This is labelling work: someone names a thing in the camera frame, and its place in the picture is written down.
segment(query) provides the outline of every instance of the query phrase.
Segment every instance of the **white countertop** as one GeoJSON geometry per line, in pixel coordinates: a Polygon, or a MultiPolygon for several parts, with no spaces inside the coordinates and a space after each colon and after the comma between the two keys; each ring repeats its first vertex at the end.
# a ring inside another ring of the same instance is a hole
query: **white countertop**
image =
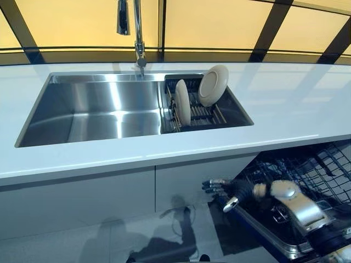
{"type": "MultiPolygon", "coordinates": [[[[214,63],[148,64],[146,73],[214,63]]],[[[15,148],[51,72],[132,71],[134,64],[0,67],[0,185],[351,138],[351,66],[226,63],[253,126],[15,148]]]]}

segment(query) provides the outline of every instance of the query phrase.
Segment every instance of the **white cabinet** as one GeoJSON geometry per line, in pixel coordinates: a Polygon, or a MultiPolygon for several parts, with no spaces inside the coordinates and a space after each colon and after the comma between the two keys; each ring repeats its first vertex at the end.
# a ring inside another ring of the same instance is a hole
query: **white cabinet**
{"type": "Polygon", "coordinates": [[[155,167],[23,184],[0,192],[0,239],[154,213],[155,167]]]}
{"type": "Polygon", "coordinates": [[[201,189],[211,178],[233,179],[257,153],[156,166],[156,211],[211,200],[201,189]]]}

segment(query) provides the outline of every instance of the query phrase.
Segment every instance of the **tile floor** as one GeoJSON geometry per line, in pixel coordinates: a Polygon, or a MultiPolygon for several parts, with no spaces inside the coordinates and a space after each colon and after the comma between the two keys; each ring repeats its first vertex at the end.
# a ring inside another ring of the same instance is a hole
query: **tile floor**
{"type": "Polygon", "coordinates": [[[220,231],[225,223],[215,207],[105,222],[101,225],[0,241],[1,263],[125,263],[197,261],[276,262],[245,231],[220,231]]]}

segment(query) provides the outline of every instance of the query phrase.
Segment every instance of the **faucet spout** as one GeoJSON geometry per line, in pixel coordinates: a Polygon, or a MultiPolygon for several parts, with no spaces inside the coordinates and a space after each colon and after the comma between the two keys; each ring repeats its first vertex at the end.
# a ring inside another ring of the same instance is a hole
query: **faucet spout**
{"type": "MultiPolygon", "coordinates": [[[[127,35],[129,33],[128,26],[128,4],[127,0],[118,0],[118,33],[127,35]]],[[[145,58],[145,44],[143,41],[143,31],[141,29],[141,9],[140,0],[134,0],[134,17],[135,17],[135,54],[137,57],[137,65],[140,67],[141,74],[144,74],[144,67],[146,66],[145,58]]]]}

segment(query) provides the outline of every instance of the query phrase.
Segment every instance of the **white plate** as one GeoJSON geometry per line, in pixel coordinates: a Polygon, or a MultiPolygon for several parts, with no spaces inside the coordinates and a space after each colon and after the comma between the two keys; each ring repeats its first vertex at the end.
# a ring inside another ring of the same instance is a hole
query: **white plate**
{"type": "Polygon", "coordinates": [[[229,71],[224,65],[212,67],[203,76],[199,87],[199,100],[205,107],[212,106],[223,95],[229,79],[229,71]]]}
{"type": "Polygon", "coordinates": [[[178,81],[175,86],[174,100],[180,123],[184,126],[189,126],[191,121],[190,102],[188,89],[183,79],[178,81]]]}

